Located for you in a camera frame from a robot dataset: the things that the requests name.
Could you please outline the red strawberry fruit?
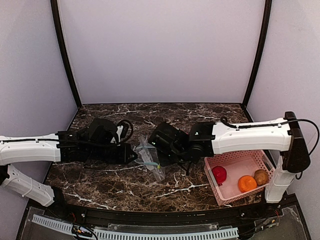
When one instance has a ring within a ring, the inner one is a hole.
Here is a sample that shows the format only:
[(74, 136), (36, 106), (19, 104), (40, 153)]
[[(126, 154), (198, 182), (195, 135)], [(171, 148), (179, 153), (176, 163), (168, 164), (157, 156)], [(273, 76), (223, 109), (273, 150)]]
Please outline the red strawberry fruit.
[(227, 170), (222, 166), (215, 166), (211, 170), (215, 181), (219, 186), (221, 186), (227, 179)]

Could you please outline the orange tangerine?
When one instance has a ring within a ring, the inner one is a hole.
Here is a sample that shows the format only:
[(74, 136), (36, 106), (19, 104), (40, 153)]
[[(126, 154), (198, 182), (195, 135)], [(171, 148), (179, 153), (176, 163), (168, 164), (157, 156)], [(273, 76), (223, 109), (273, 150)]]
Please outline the orange tangerine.
[(250, 175), (244, 175), (238, 180), (238, 188), (242, 193), (252, 191), (257, 186), (256, 180)]

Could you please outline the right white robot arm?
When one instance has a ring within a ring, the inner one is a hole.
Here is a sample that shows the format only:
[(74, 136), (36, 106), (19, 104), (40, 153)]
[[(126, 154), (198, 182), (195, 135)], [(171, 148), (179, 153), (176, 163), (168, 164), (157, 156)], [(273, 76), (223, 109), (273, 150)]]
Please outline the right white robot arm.
[(298, 119), (292, 111), (285, 112), (283, 118), (263, 122), (229, 123), (226, 117), (219, 122), (197, 122), (188, 133), (162, 122), (147, 141), (156, 148), (164, 167), (237, 151), (279, 151), (279, 166), (265, 189), (266, 202), (275, 204), (295, 175), (311, 164), (315, 149), (308, 149), (300, 122), (313, 124), (309, 119)]

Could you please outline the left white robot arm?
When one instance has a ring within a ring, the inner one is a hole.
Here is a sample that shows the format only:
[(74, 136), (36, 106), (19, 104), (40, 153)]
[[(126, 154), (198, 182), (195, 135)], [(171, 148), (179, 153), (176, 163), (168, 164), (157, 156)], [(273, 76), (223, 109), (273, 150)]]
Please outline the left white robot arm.
[(127, 165), (138, 157), (128, 143), (132, 135), (133, 125), (128, 120), (113, 123), (95, 118), (88, 127), (78, 131), (58, 131), (31, 137), (1, 136), (0, 185), (47, 208), (63, 206), (65, 199), (61, 189), (32, 179), (13, 164), (85, 163), (95, 160), (108, 165)]

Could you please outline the pink plastic basket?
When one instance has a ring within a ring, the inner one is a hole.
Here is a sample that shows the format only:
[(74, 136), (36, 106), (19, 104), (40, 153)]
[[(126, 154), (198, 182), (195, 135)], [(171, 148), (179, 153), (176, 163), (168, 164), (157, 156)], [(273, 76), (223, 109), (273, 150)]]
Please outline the pink plastic basket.
[[(212, 169), (223, 167), (226, 170), (226, 179), (218, 183)], [(275, 167), (263, 150), (233, 151), (217, 154), (204, 159), (204, 172), (219, 206), (238, 201), (264, 190), (267, 184), (258, 186), (247, 192), (241, 192), (238, 181), (243, 176), (254, 176), (257, 170), (264, 170), (271, 180)]]

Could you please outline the brown kiwi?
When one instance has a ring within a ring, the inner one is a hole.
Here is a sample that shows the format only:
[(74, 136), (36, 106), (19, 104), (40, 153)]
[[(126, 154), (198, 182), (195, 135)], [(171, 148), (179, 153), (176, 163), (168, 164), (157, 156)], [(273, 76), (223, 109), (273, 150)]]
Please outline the brown kiwi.
[(254, 172), (253, 178), (258, 186), (263, 186), (269, 182), (268, 173), (264, 169), (258, 169)]

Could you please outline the black front table rail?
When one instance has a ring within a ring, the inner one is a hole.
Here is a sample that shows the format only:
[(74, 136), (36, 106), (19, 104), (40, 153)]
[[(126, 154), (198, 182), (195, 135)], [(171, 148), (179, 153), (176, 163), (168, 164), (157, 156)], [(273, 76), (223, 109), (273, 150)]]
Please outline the black front table rail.
[(267, 217), (279, 217), (283, 214), (280, 205), (254, 203), (238, 207), (219, 208), (201, 211), (182, 212), (134, 212), (106, 210), (78, 205), (68, 205), (66, 220), (92, 226), (108, 224), (128, 224), (147, 226), (182, 226), (217, 223), (226, 225), (252, 224)]

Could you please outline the left black frame post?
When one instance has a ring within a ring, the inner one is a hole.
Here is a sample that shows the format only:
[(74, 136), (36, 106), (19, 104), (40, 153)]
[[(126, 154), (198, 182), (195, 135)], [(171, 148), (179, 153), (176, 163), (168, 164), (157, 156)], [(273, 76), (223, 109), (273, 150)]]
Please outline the left black frame post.
[(60, 51), (60, 56), (62, 59), (62, 63), (64, 66), (64, 71), (67, 77), (68, 85), (70, 87), (74, 102), (76, 104), (77, 109), (80, 109), (82, 107), (82, 101), (79, 95), (79, 91), (76, 86), (76, 81), (73, 75), (68, 51), (67, 51), (67, 46), (64, 38), (64, 33), (63, 33), (63, 27), (62, 27), (62, 21), (61, 21), (61, 16), (60, 16), (60, 11), (59, 11), (59, 3), (57, 0), (51, 0), (50, 1), (50, 7), (51, 7), (51, 13), (52, 13), (52, 18), (53, 18), (53, 23), (54, 23), (54, 29), (55, 29), (55, 34), (58, 42), (58, 47)]

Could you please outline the black frame post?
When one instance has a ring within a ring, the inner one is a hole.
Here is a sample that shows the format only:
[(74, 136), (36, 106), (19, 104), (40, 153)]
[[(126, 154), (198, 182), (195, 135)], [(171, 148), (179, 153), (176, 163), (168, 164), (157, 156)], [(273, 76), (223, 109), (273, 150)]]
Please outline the black frame post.
[(64, 33), (63, 33), (63, 27), (62, 27), (62, 21), (61, 21), (61, 16), (60, 16), (60, 11), (59, 11), (59, 3), (57, 0), (51, 0), (50, 1), (50, 7), (51, 7), (51, 13), (52, 13), (52, 18), (53, 18), (53, 23), (54, 23), (54, 29), (55, 29), (55, 34), (58, 42), (58, 47), (60, 51), (60, 56), (62, 59), (62, 63), (64, 66), (64, 71), (67, 77), (68, 85), (70, 87), (74, 102), (76, 104), (77, 109), (80, 109), (82, 107), (82, 101), (79, 95), (79, 91), (76, 86), (76, 81), (73, 75), (68, 51), (67, 51), (67, 46), (64, 38)]
[(260, 63), (261, 63), (261, 59), (262, 59), (262, 55), (265, 47), (265, 42), (267, 38), (267, 33), (268, 33), (269, 21), (270, 21), (271, 10), (272, 10), (272, 2), (273, 2), (272, 0), (264, 1), (263, 16), (262, 16), (262, 22), (261, 22), (261, 28), (260, 28), (256, 53), (255, 53), (254, 61), (252, 64), (252, 69), (249, 76), (247, 88), (242, 101), (242, 107), (244, 109), (248, 107), (248, 104), (253, 92), (253, 88), (256, 82), (257, 74), (259, 71), (259, 67), (260, 67)]

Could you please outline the right black frame post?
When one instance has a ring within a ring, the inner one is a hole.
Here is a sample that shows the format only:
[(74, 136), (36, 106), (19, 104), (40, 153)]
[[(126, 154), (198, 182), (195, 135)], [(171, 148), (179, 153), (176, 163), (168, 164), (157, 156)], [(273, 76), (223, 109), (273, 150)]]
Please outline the right black frame post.
[(256, 53), (255, 53), (254, 61), (252, 64), (252, 69), (249, 76), (247, 88), (242, 101), (242, 107), (244, 109), (248, 107), (248, 104), (253, 92), (253, 88), (256, 82), (257, 74), (259, 71), (259, 67), (260, 67), (260, 63), (261, 63), (261, 59), (262, 59), (262, 55), (265, 47), (265, 42), (267, 38), (267, 33), (268, 33), (269, 21), (270, 21), (271, 10), (272, 10), (272, 2), (273, 2), (272, 0), (264, 1), (263, 16), (262, 16), (262, 22), (261, 22), (261, 28), (260, 28)]

